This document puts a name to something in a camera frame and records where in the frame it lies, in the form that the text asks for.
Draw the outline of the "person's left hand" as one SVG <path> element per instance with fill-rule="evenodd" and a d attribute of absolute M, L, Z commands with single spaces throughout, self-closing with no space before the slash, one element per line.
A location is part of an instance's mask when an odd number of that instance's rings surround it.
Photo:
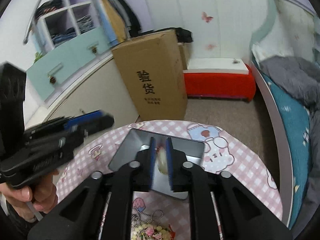
<path fill-rule="evenodd" d="M 53 176 L 58 174 L 58 170 L 54 170 L 43 176 L 34 190 L 28 186 L 15 190 L 3 183 L 1 184 L 1 193 L 20 217 L 31 222 L 35 215 L 27 206 L 27 202 L 34 201 L 34 209 L 44 213 L 49 213 L 57 205 L 58 197 L 56 195 L 56 186 L 53 183 Z"/>

